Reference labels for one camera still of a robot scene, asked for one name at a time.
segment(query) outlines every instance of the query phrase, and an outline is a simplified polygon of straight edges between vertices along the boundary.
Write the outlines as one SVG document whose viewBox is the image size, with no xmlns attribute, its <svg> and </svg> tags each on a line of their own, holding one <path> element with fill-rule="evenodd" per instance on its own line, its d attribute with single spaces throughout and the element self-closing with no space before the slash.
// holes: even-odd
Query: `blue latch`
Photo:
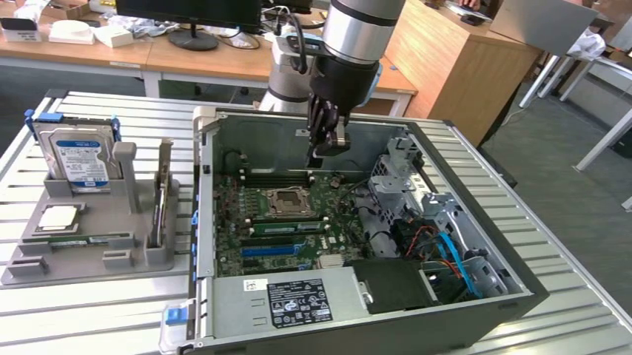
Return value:
<svg viewBox="0 0 632 355">
<path fill-rule="evenodd" d="M 184 308 L 170 308 L 167 310 L 167 320 L 165 321 L 166 325 L 188 324 L 189 318 L 189 309 Z"/>
<path fill-rule="evenodd" d="M 117 115 L 113 115 L 111 121 L 113 121 L 113 131 L 115 133 L 115 142 L 121 142 L 122 141 L 122 139 L 121 139 L 121 121 L 119 121 Z"/>
<path fill-rule="evenodd" d="M 197 226 L 198 225 L 198 216 L 200 216 L 200 210 L 197 209 L 194 212 L 194 216 L 192 217 L 192 225 Z"/>
<path fill-rule="evenodd" d="M 59 122 L 62 122 L 62 119 L 63 119 L 62 113 L 42 112 L 41 116 L 38 117 L 39 122 L 51 122 L 54 124 L 58 124 Z"/>
<path fill-rule="evenodd" d="M 27 125 L 29 130 L 33 133 L 33 137 L 38 142 L 37 130 L 35 130 L 35 128 L 33 128 L 33 114 L 34 113 L 37 113 L 37 112 L 33 109 L 27 109 L 25 111 L 25 124 Z"/>
</svg>

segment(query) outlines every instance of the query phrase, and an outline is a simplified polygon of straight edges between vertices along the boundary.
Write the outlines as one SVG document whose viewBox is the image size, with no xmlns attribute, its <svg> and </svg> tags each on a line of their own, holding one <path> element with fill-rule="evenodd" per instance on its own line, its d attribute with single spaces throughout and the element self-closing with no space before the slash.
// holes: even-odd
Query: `aluminum slotted table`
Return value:
<svg viewBox="0 0 632 355">
<path fill-rule="evenodd" d="M 170 302 L 188 297 L 194 183 L 192 116 L 202 104 L 209 103 L 86 92 L 70 92 L 54 102 L 58 112 L 82 117 L 118 115 L 123 140 L 138 144 L 138 178 L 151 178 L 158 167 L 161 138 L 174 139 L 171 169 L 182 183 L 177 237 L 181 255 L 173 270 L 146 274 L 145 278 L 0 290 L 0 354 L 158 353 L 161 312 Z M 632 354 L 630 316 L 472 145 L 443 122 L 419 124 L 551 292 L 550 298 L 523 319 L 502 325 L 473 347 L 453 354 L 507 351 Z M 42 151 L 27 129 L 22 130 L 0 164 L 0 271 L 4 271 L 2 265 L 16 248 L 47 174 Z M 432 167 L 428 174 L 439 182 Z M 437 188 L 441 191 L 447 186 L 440 184 Z"/>
</svg>

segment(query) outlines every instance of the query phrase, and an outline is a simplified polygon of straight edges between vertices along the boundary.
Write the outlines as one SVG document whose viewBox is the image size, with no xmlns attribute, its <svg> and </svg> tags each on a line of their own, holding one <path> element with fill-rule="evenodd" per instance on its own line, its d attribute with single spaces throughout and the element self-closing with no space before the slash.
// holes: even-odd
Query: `gray carpet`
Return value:
<svg viewBox="0 0 632 355">
<path fill-rule="evenodd" d="M 51 88 L 145 95 L 134 78 L 3 67 L 0 70 L 0 151 L 22 128 L 23 112 Z M 184 85 L 178 98 L 194 98 Z M 232 87 L 201 85 L 194 99 L 246 104 L 264 91 L 242 95 Z M 571 167 L 604 131 L 554 99 L 538 100 L 514 116 L 487 151 L 519 181 L 518 192 L 624 309 L 632 311 L 632 214 L 620 204 L 632 195 L 632 161 L 606 152 L 587 173 Z"/>
</svg>

